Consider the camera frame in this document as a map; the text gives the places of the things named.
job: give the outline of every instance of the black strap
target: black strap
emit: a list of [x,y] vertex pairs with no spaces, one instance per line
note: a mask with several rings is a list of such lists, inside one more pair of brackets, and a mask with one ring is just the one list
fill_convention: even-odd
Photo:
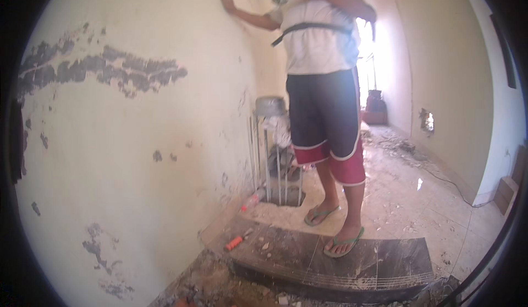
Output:
[[300,23],[300,24],[296,24],[296,25],[293,25],[291,27],[288,27],[286,30],[284,30],[284,33],[282,33],[282,35],[277,40],[273,41],[273,43],[271,45],[272,46],[276,46],[279,43],[281,43],[282,39],[284,39],[284,36],[286,34],[290,33],[290,32],[297,31],[297,30],[309,29],[309,28],[330,29],[330,30],[342,32],[342,33],[345,33],[345,34],[352,34],[352,30],[351,29],[348,29],[348,28],[345,28],[345,27],[342,27],[342,26],[338,26],[338,25],[326,24],[326,23]]

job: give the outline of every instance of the red shorts trim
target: red shorts trim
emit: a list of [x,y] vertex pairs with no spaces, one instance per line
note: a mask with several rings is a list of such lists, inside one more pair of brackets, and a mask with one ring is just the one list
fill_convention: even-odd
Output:
[[300,165],[315,164],[329,159],[332,176],[345,187],[361,185],[365,182],[365,167],[363,166],[363,145],[361,138],[357,142],[354,154],[346,160],[330,157],[328,142],[314,146],[313,149],[297,149],[294,146],[295,157]]

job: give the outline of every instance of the dark marble slab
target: dark marble slab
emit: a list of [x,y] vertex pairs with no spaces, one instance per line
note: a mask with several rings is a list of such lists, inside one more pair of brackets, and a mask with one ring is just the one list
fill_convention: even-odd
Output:
[[[249,228],[254,231],[238,247],[223,250]],[[327,301],[409,300],[434,279],[425,238],[361,239],[336,259],[323,254],[330,239],[235,217],[208,248],[231,259],[233,271],[251,281]]]

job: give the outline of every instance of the white t-shirt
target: white t-shirt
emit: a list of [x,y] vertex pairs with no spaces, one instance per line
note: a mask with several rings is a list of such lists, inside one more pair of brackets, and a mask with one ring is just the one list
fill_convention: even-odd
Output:
[[327,23],[353,30],[352,35],[326,28],[296,30],[284,36],[291,75],[327,74],[356,66],[360,38],[356,17],[325,0],[289,0],[268,15],[281,30],[303,23]]

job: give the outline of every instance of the hand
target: hand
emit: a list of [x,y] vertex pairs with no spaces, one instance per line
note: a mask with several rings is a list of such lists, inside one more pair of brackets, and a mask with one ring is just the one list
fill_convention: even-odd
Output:
[[237,10],[237,7],[235,7],[233,0],[221,0],[221,1],[222,1],[222,6],[224,6],[224,9],[228,13],[231,14],[231,13],[234,13],[235,10]]

